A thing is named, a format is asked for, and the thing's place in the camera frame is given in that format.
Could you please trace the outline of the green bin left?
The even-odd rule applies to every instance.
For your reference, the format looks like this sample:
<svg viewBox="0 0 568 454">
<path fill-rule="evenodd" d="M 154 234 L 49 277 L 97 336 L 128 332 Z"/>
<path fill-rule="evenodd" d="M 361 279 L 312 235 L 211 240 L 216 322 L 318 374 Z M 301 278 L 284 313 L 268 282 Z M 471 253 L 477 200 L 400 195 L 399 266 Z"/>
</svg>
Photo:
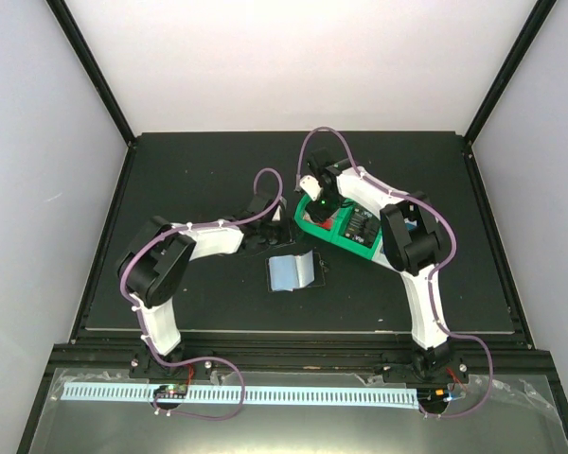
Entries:
<svg viewBox="0 0 568 454">
<path fill-rule="evenodd" d="M 337 245 L 342 248 L 351 243 L 349 239 L 346 239 L 344 237 L 344 229 L 345 223 L 350 216 L 353 201 L 351 199 L 346 199 L 343 203 L 343 206 L 332 215 L 332 217 L 334 218 L 334 225 L 331 231 L 326 231 L 314 225 L 310 225 L 308 222 L 303 220 L 303 216 L 307 212 L 307 205 L 310 201 L 311 199 L 307 195 L 304 195 L 301 197 L 300 202 L 297 204 L 293 216 L 293 219 L 296 222 L 297 226 L 303 232 L 311 236 L 315 236 L 318 239 L 324 240 L 327 243 Z"/>
</svg>

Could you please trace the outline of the left circuit board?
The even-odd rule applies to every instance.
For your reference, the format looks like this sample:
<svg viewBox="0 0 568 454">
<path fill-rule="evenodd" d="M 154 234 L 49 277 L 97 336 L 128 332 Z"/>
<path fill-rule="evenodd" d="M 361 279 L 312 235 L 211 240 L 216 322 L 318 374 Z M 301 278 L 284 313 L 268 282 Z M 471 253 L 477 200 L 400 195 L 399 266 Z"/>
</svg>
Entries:
<svg viewBox="0 0 568 454">
<path fill-rule="evenodd" d="M 153 392 L 155 401 L 165 399 L 184 399 L 187 395 L 187 384 L 164 384 L 159 385 Z"/>
</svg>

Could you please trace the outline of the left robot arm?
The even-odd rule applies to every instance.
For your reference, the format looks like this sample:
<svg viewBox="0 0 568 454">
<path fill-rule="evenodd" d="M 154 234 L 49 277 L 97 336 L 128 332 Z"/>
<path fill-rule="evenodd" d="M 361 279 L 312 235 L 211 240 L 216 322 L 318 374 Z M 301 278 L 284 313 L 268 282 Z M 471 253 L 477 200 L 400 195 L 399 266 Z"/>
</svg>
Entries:
<svg viewBox="0 0 568 454">
<path fill-rule="evenodd" d="M 138 232 L 116 264 L 121 296 L 131 305 L 151 366 L 178 375 L 185 356 L 177 347 L 174 296 L 188 265 L 212 256 L 247 255 L 290 241 L 287 201 L 256 193 L 240 214 L 208 223 L 171 223 L 155 216 Z"/>
</svg>

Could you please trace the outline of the green bin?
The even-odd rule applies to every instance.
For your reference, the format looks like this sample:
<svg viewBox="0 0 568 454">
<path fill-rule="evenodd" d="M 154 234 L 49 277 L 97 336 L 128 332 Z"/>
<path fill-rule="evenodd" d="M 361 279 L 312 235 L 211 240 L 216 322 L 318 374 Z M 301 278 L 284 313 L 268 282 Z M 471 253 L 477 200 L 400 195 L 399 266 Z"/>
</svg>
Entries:
<svg viewBox="0 0 568 454">
<path fill-rule="evenodd" d="M 344 229 L 345 223 L 350 216 L 353 201 L 351 199 L 346 199 L 343 203 L 343 206 L 332 215 L 332 217 L 334 218 L 334 225 L 331 231 L 326 231 L 314 225 L 310 225 L 308 222 L 303 220 L 303 216 L 307 212 L 307 205 L 310 201 L 311 199 L 307 195 L 304 195 L 301 197 L 300 202 L 297 204 L 293 216 L 293 219 L 296 222 L 297 226 L 303 232 L 311 236 L 315 236 L 318 239 L 324 240 L 327 243 L 337 245 L 342 248 L 351 243 L 349 239 L 346 239 L 344 237 Z"/>
<path fill-rule="evenodd" d="M 383 255 L 381 222 L 369 210 L 348 199 L 333 220 L 334 245 L 370 261 Z"/>
</svg>

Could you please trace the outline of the right circuit board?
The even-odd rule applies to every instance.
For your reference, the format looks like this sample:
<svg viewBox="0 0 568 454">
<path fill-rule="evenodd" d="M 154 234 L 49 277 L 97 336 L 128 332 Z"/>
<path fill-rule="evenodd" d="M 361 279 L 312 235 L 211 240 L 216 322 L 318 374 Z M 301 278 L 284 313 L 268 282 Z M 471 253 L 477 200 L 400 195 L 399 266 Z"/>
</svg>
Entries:
<svg viewBox="0 0 568 454">
<path fill-rule="evenodd" d="M 460 385 L 446 388 L 417 389 L 418 402 L 424 407 L 446 406 L 449 403 L 466 396 L 467 389 Z"/>
</svg>

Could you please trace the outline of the red white card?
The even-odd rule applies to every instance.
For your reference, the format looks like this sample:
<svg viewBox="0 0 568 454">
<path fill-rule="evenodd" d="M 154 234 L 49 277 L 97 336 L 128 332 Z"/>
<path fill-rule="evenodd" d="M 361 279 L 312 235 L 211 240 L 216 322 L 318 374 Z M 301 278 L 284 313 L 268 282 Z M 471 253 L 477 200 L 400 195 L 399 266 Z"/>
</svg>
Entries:
<svg viewBox="0 0 568 454">
<path fill-rule="evenodd" d="M 326 231 L 331 231 L 332 228 L 333 228 L 333 225 L 334 225 L 334 218 L 333 217 L 329 217 L 324 221 L 317 221 L 317 220 L 313 220 L 308 212 L 306 212 L 304 214 L 303 220 L 308 222 L 310 225 L 314 225 L 314 226 L 319 227 L 319 228 L 326 230 Z"/>
</svg>

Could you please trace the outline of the black vip card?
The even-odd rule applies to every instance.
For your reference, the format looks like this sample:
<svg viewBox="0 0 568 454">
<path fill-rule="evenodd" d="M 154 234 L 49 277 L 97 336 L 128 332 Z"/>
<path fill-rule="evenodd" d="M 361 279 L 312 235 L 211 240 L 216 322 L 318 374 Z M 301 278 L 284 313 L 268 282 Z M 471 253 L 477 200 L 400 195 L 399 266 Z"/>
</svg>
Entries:
<svg viewBox="0 0 568 454">
<path fill-rule="evenodd" d="M 380 231 L 380 221 L 361 205 L 355 204 L 345 223 L 344 237 L 361 246 L 371 248 Z"/>
</svg>

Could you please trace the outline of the black leather card holder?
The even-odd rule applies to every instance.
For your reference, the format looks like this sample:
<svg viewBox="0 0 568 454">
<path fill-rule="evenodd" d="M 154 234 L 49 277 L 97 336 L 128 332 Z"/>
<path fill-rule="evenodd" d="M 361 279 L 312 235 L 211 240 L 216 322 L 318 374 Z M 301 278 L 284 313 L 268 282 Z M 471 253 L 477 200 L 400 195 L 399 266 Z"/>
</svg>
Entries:
<svg viewBox="0 0 568 454">
<path fill-rule="evenodd" d="M 322 257 L 315 251 L 269 257 L 266 273 L 270 292 L 294 292 L 326 284 Z"/>
</svg>

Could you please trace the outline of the white bin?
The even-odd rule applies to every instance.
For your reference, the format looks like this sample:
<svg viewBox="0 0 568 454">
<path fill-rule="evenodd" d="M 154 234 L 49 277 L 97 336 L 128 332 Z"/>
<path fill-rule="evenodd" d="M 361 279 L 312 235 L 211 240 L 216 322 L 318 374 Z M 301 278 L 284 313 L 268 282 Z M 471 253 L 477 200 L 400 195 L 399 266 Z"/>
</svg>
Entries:
<svg viewBox="0 0 568 454">
<path fill-rule="evenodd" d="M 382 236 L 378 236 L 378 238 L 375 240 L 375 243 L 374 243 L 373 248 L 372 248 L 372 253 L 373 254 L 372 254 L 371 260 L 374 263 L 376 263 L 376 264 L 378 264 L 378 265 L 380 265 L 380 266 L 382 266 L 382 267 L 384 267 L 388 270 L 397 272 L 397 270 L 390 264 L 389 260 L 386 257 L 386 254 L 385 254 L 384 248 L 383 248 Z"/>
</svg>

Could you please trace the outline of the black aluminium frame rail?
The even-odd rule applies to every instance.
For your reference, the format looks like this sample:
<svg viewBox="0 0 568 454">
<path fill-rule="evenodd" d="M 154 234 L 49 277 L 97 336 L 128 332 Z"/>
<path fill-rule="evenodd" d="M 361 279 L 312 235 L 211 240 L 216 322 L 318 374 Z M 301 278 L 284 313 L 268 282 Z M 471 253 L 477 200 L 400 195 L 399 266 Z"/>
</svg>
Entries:
<svg viewBox="0 0 568 454">
<path fill-rule="evenodd" d="M 454 376 L 466 380 L 469 375 L 558 376 L 550 353 L 535 350 L 520 341 L 488 339 L 483 350 L 474 341 L 455 340 L 443 359 L 420 358 L 417 349 L 406 336 L 376 336 L 369 340 L 267 340 L 260 336 L 188 337 L 160 365 L 145 343 L 132 337 L 80 337 L 66 344 L 57 344 L 49 356 L 46 372 L 60 368 L 122 370 L 134 378 L 183 380 L 187 368 L 179 363 L 197 358 L 193 377 L 205 379 L 210 373 L 229 372 L 218 363 L 224 358 L 244 373 L 359 373 L 379 375 L 387 382 L 436 383 Z"/>
</svg>

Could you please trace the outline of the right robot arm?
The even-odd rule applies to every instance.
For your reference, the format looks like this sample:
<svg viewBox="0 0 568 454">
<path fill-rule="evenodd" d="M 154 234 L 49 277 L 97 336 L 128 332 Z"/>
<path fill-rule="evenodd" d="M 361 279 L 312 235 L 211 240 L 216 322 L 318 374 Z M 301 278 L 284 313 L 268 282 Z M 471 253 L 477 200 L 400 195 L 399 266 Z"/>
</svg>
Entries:
<svg viewBox="0 0 568 454">
<path fill-rule="evenodd" d="M 445 258 L 445 241 L 427 209 L 429 199 L 421 192 L 399 192 L 324 148 L 311 152 L 306 163 L 295 222 L 303 232 L 401 277 L 412 322 L 411 367 L 419 380 L 435 380 L 452 348 L 435 269 Z"/>
</svg>

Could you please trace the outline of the circuit board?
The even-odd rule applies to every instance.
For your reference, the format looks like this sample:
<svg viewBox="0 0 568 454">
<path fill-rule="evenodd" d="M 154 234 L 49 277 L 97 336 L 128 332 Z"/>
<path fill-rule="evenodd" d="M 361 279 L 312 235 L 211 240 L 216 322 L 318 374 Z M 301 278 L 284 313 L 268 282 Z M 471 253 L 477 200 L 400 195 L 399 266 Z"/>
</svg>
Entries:
<svg viewBox="0 0 568 454">
<path fill-rule="evenodd" d="M 424 407 L 446 406 L 449 403 L 466 396 L 467 389 L 460 385 L 446 388 L 417 389 L 418 402 Z"/>
<path fill-rule="evenodd" d="M 164 384 L 159 385 L 153 392 L 155 401 L 165 399 L 184 399 L 187 395 L 187 384 Z"/>
</svg>

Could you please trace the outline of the green bin middle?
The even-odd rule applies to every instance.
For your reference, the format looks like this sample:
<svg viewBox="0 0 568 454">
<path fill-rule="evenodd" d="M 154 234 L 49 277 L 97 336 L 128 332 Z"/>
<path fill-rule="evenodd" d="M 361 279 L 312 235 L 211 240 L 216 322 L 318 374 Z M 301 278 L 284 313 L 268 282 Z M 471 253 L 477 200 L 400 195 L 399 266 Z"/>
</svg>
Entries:
<svg viewBox="0 0 568 454">
<path fill-rule="evenodd" d="M 334 245 L 370 261 L 383 255 L 381 222 L 369 210 L 348 199 L 333 220 Z"/>
</svg>

